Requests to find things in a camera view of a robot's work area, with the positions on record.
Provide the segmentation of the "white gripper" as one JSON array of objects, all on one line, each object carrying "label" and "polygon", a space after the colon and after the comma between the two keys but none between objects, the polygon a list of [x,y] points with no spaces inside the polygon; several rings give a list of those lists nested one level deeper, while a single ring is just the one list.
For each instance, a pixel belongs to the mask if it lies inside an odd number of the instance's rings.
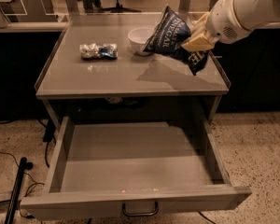
[{"label": "white gripper", "polygon": [[181,47],[188,52],[207,51],[216,42],[232,44],[251,34],[238,21],[234,0],[218,0],[209,12],[205,12],[192,26],[193,36],[186,39]]}]

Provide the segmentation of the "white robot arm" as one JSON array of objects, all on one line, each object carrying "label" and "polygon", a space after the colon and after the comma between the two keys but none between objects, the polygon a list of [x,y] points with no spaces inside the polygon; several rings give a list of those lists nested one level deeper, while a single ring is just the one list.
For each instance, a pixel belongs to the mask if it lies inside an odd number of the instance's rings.
[{"label": "white robot arm", "polygon": [[191,27],[181,47],[189,52],[210,50],[216,42],[232,44],[278,22],[280,0],[218,0]]}]

